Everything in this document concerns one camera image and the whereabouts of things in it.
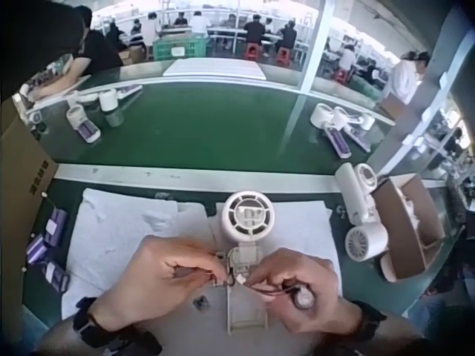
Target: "green work surface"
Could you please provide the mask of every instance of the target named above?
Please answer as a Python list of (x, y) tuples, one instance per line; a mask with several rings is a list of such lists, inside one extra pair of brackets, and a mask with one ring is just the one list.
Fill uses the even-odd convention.
[[(59, 208), (65, 209), (69, 217), (65, 226), (62, 244), (59, 248), (50, 252), (50, 257), (54, 258), (63, 267), (66, 265), (71, 234), (79, 204), (82, 201), (82, 192), (86, 188), (147, 198), (154, 198), (157, 193), (163, 192), (156, 189), (94, 185), (55, 179), (48, 190), (49, 197)], [(432, 189), (430, 192), (439, 210), (444, 211), (445, 191)], [(200, 202), (204, 204), (209, 216), (216, 214), (215, 203), (224, 202), (229, 196), (229, 194), (185, 191), (166, 191), (166, 193), (169, 193), (173, 200), (179, 202)], [(335, 210), (337, 205), (343, 204), (340, 194), (269, 194), (269, 198), (274, 202), (323, 200), (327, 208), (332, 210)], [(44, 230), (51, 209), (50, 204), (45, 203), (42, 205), (36, 219), (34, 232)], [(376, 308), (395, 314), (402, 314), (429, 286), (453, 246), (453, 240), (448, 238), (440, 255), (424, 274), (398, 283), (389, 283), (382, 277), (377, 266), (377, 260), (356, 263), (346, 255), (344, 251), (344, 236), (351, 227), (349, 221), (333, 213), (330, 223), (338, 250), (344, 296), (350, 300), (362, 300)], [(446, 231), (449, 231), (448, 234), (452, 234), (453, 227), (446, 216), (444, 216), (444, 223)], [(61, 296), (47, 284), (42, 276), (40, 266), (31, 266), (25, 274), (24, 304), (47, 326), (52, 326), (61, 318)]]
[[(299, 111), (294, 110), (297, 101), (304, 102)], [(247, 85), (144, 85), (111, 115), (104, 115), (98, 104), (86, 108), (102, 132), (92, 145), (68, 124), (66, 102), (42, 109), (48, 130), (40, 143), (60, 163), (334, 174), (346, 161), (338, 158), (323, 131), (310, 123), (320, 102), (335, 106)], [(119, 127), (111, 127), (122, 119)], [(372, 150), (390, 129), (377, 121), (370, 131), (363, 131)], [(350, 138), (346, 141), (353, 152), (348, 162), (366, 162), (370, 154)]]

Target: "right hand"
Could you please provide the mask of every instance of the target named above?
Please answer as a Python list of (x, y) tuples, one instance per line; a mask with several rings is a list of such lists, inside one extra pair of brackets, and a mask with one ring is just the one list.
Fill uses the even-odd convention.
[(264, 258), (246, 281), (248, 286), (267, 283), (280, 288), (287, 280), (297, 280), (312, 289), (315, 305), (309, 311), (295, 308), (292, 298), (263, 296), (269, 311), (290, 332), (352, 334), (361, 322), (361, 309), (338, 296), (338, 277), (329, 260), (310, 257), (280, 248)]

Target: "hand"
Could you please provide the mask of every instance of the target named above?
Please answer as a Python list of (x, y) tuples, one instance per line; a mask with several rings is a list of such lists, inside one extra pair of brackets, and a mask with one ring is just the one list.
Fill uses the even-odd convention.
[[(178, 267), (191, 273), (176, 277)], [(213, 278), (226, 280), (226, 270), (212, 249), (196, 240), (147, 236), (117, 284), (89, 312), (113, 332), (168, 314)]]
[(263, 296), (269, 311), (290, 332), (327, 332), (352, 334), (361, 322), (358, 306), (338, 297), (338, 277), (329, 260), (310, 257), (286, 248), (264, 258), (246, 281), (248, 286), (268, 283), (280, 288), (284, 281), (307, 284), (315, 294), (315, 305), (309, 311), (295, 308), (288, 294)]

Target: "purple component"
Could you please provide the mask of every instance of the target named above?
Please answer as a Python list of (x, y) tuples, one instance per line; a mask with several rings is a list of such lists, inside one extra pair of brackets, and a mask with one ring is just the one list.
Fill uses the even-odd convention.
[(50, 261), (43, 266), (43, 274), (46, 281), (52, 285), (55, 291), (58, 293), (65, 293), (69, 287), (69, 274), (64, 272), (55, 262)]
[(54, 208), (53, 213), (51, 213), (50, 220), (56, 224), (54, 231), (48, 231), (48, 226), (50, 221), (48, 221), (47, 231), (45, 232), (45, 242), (51, 246), (58, 246), (61, 242), (62, 229), (65, 227), (66, 217), (68, 214), (66, 211)]
[(345, 133), (359, 146), (363, 151), (371, 152), (371, 146), (358, 135), (358, 131), (354, 128), (345, 130)]
[(48, 251), (43, 235), (38, 235), (27, 247), (27, 262), (30, 265), (41, 262)]
[(333, 148), (341, 159), (347, 159), (351, 157), (351, 150), (348, 147), (348, 144), (341, 135), (341, 132), (334, 127), (325, 127), (325, 133), (327, 134), (328, 139), (332, 143)]
[(86, 141), (93, 136), (99, 129), (90, 120), (84, 121), (78, 128), (77, 132)]

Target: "chair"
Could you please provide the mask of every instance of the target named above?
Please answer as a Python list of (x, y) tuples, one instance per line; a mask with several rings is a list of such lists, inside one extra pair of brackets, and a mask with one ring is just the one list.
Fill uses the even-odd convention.
[(290, 50), (287, 48), (279, 48), (277, 52), (277, 64), (289, 67), (290, 65)]
[(257, 43), (248, 43), (246, 52), (244, 52), (244, 59), (257, 60), (259, 57), (259, 45)]

